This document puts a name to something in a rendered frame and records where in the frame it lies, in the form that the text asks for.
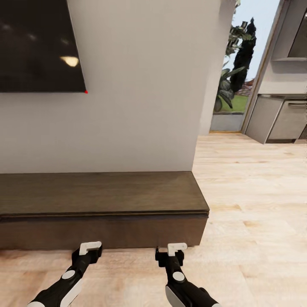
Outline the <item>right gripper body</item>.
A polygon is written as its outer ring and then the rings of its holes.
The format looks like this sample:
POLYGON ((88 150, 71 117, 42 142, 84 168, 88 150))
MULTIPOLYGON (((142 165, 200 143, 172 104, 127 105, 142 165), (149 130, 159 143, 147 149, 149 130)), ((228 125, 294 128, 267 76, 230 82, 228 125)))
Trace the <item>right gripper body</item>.
POLYGON ((167 266, 171 263, 176 263, 180 266, 183 266, 183 255, 181 251, 176 251, 175 256, 168 256, 167 253, 164 252, 158 252, 158 260, 159 261, 159 267, 165 267, 167 269, 167 266))

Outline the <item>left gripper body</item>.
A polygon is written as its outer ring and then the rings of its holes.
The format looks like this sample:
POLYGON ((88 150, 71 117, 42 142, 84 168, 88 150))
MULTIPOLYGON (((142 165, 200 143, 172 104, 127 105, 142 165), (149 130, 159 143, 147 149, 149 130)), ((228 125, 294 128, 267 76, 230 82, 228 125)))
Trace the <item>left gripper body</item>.
POLYGON ((97 263, 98 259, 98 249, 89 249, 86 255, 79 255, 79 251, 76 251, 72 254, 72 265, 77 261, 82 261, 86 264, 86 269, 89 264, 97 263))

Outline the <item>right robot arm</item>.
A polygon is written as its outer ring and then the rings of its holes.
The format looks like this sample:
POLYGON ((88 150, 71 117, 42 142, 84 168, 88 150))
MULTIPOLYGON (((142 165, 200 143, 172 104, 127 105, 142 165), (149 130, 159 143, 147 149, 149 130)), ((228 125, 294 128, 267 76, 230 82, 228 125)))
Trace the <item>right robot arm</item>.
POLYGON ((168 252, 159 252, 156 249, 155 260, 159 261, 159 267, 165 267, 168 275, 168 284, 165 293, 172 307, 223 307, 215 301, 205 289, 198 288, 186 281, 181 270, 186 243, 169 243, 168 252))

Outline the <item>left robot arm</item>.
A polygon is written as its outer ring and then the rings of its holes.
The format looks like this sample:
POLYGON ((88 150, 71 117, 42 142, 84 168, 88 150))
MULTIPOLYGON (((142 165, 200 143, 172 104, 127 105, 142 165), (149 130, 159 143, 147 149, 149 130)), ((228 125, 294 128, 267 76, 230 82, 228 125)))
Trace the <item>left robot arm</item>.
POLYGON ((79 295, 83 285, 83 275, 89 264, 97 263, 102 254, 100 241, 82 243, 72 254, 72 266, 51 287, 41 291, 25 307, 68 307, 79 295))

